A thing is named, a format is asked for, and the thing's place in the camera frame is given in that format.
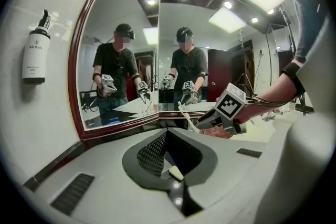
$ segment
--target black bottle base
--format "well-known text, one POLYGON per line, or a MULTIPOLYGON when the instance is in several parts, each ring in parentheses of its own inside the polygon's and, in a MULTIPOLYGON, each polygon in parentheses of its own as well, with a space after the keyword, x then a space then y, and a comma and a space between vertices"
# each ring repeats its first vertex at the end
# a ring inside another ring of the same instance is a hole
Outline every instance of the black bottle base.
POLYGON ((46 78, 26 78, 23 83, 27 85, 39 85, 46 81, 46 78))

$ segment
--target brown wooden door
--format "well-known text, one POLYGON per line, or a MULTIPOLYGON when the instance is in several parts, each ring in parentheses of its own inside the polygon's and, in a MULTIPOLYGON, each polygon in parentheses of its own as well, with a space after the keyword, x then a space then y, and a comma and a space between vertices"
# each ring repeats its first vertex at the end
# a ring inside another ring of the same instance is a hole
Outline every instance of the brown wooden door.
POLYGON ((207 101, 215 102, 232 79, 230 52, 208 50, 208 70, 207 101))

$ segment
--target bottle label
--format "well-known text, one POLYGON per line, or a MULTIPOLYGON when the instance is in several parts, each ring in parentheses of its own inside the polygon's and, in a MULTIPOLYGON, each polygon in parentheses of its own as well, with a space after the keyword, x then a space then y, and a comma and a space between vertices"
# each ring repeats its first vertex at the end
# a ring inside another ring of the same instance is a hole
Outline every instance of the bottle label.
POLYGON ((41 34, 30 34, 25 47, 22 78, 45 78, 50 39, 41 34))

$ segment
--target tiled wall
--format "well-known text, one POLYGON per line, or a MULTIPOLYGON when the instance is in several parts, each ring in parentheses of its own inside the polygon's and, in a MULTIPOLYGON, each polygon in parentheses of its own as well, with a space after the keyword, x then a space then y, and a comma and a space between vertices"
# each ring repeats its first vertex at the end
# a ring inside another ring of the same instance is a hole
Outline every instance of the tiled wall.
POLYGON ((3 160, 19 184, 79 140, 69 106, 67 71, 72 31, 85 1, 10 0, 2 14, 0 143, 3 160), (25 87, 23 49, 43 9, 52 16, 46 82, 25 87))

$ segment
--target cream colored object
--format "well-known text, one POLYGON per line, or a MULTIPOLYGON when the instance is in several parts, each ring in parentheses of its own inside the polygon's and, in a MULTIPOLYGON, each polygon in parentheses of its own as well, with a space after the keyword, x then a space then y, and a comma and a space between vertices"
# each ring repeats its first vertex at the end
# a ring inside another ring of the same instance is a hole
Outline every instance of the cream colored object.
POLYGON ((169 169, 169 173, 171 173, 174 177, 176 177, 180 181, 184 179, 184 176, 181 174, 180 170, 175 165, 169 169))

